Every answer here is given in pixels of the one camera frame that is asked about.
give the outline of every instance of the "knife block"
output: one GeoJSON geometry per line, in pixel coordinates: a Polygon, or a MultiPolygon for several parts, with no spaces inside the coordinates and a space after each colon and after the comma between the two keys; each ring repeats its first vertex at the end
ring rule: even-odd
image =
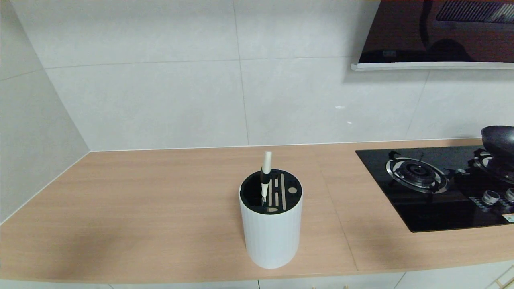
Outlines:
{"type": "Polygon", "coordinates": [[[249,175],[239,188],[246,251],[266,269],[289,263],[300,242],[303,191],[289,172],[272,169],[266,203],[261,201],[261,172],[249,175]]]}

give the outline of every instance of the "white knife block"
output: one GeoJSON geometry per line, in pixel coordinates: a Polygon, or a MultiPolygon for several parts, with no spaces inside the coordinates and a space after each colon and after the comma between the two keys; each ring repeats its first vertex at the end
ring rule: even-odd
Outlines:
{"type": "MultiPolygon", "coordinates": [[[[266,269],[279,268],[289,263],[295,256],[300,243],[303,192],[300,182],[296,177],[286,171],[277,169],[271,171],[272,180],[270,186],[273,186],[274,189],[281,189],[280,180],[277,188],[274,185],[273,179],[274,175],[276,176],[278,174],[280,176],[281,173],[288,176],[288,187],[296,186],[297,190],[293,195],[287,191],[287,187],[285,188],[286,196],[289,197],[293,203],[293,205],[290,205],[290,208],[287,208],[285,211],[283,211],[282,205],[280,205],[281,209],[274,213],[257,212],[261,210],[263,206],[250,206],[248,201],[243,201],[245,196],[242,194],[242,190],[249,188],[248,180],[250,178],[256,178],[257,182],[253,179],[251,187],[252,191],[254,191],[253,193],[258,194],[255,198],[260,202],[260,172],[251,174],[239,188],[239,203],[243,217],[246,250],[255,264],[266,269]]],[[[275,202],[275,193],[272,194],[272,198],[273,202],[275,202]]]]}

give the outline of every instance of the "black knife block top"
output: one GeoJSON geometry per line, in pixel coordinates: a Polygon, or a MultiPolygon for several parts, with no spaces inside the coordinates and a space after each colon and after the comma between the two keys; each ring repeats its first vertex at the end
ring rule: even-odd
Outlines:
{"type": "Polygon", "coordinates": [[[300,181],[293,176],[292,174],[279,170],[272,169],[270,172],[271,181],[269,182],[269,186],[271,187],[271,197],[272,197],[272,206],[271,208],[276,208],[276,211],[268,211],[268,203],[269,203],[269,191],[266,191],[266,203],[264,206],[262,205],[262,196],[261,196],[261,172],[254,172],[249,175],[244,182],[241,184],[241,190],[239,192],[241,196],[241,200],[243,204],[249,208],[250,210],[268,215],[280,214],[283,212],[287,212],[290,209],[294,208],[300,198],[302,196],[302,186],[300,185],[300,181]],[[282,180],[281,174],[284,174],[284,187],[285,187],[285,199],[286,199],[286,209],[282,208],[282,180]],[[278,179],[278,186],[275,186],[275,179],[278,179]],[[289,188],[294,188],[296,190],[295,193],[290,193],[289,188]],[[279,203],[276,204],[276,193],[279,194],[279,203]]]}

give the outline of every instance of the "knife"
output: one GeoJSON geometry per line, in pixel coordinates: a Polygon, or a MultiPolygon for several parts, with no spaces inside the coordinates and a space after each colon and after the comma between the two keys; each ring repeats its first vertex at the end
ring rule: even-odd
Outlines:
{"type": "Polygon", "coordinates": [[[266,194],[268,193],[269,181],[271,178],[271,152],[264,154],[264,162],[261,167],[261,197],[262,205],[266,202],[266,194]]]}

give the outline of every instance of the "cabinet handle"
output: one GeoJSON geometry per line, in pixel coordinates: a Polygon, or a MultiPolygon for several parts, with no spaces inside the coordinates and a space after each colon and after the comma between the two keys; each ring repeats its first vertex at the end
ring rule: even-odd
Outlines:
{"type": "Polygon", "coordinates": [[[502,284],[500,282],[500,278],[507,274],[512,268],[514,268],[514,265],[512,265],[505,273],[501,274],[494,282],[500,287],[498,289],[508,289],[513,283],[514,283],[514,277],[512,277],[510,280],[507,281],[507,283],[502,284]]]}

